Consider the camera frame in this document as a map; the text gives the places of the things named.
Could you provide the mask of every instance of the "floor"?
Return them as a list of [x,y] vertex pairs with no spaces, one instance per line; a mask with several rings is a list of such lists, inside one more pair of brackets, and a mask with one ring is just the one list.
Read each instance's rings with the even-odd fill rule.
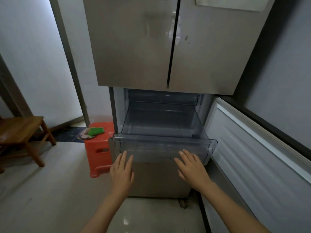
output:
[[[89,176],[83,143],[46,142],[46,166],[29,157],[14,160],[0,174],[0,232],[76,233],[109,192],[110,176]],[[127,198],[108,232],[206,232],[195,195],[188,207],[177,199]]]

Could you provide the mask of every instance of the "red plastic stool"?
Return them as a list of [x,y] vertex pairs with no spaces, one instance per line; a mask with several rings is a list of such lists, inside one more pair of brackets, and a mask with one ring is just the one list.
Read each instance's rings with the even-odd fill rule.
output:
[[89,127],[103,127],[105,130],[103,134],[99,134],[90,140],[84,140],[90,176],[95,178],[110,171],[112,159],[108,139],[114,136],[115,130],[113,122],[92,123]]

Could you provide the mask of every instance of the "left hand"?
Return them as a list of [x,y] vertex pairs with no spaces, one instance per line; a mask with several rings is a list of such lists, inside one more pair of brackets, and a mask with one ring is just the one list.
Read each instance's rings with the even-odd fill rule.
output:
[[131,155],[126,162],[126,153],[119,154],[115,163],[110,168],[110,175],[112,178],[111,195],[124,201],[132,184],[134,183],[134,172],[132,172],[133,156]]

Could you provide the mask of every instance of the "hand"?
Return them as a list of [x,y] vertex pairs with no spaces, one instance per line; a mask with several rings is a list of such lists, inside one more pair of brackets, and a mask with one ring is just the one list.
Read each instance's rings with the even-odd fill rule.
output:
[[178,170],[181,179],[199,192],[202,192],[207,185],[212,184],[212,180],[196,154],[189,153],[188,150],[179,151],[178,153],[184,161],[183,163],[180,159],[174,158],[181,170]]
[[132,172],[133,156],[131,155],[127,162],[125,150],[123,154],[119,154],[115,163],[110,168],[112,178],[111,195],[124,201],[128,196],[130,188],[134,183],[134,172]]

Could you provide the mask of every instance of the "open freezer drawer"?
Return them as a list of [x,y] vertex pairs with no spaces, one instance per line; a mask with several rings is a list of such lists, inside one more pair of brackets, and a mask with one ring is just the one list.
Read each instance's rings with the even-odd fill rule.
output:
[[191,187],[177,172],[174,157],[187,149],[207,162],[217,141],[207,139],[192,105],[130,102],[123,129],[113,138],[112,160],[134,156],[130,196],[185,198]]

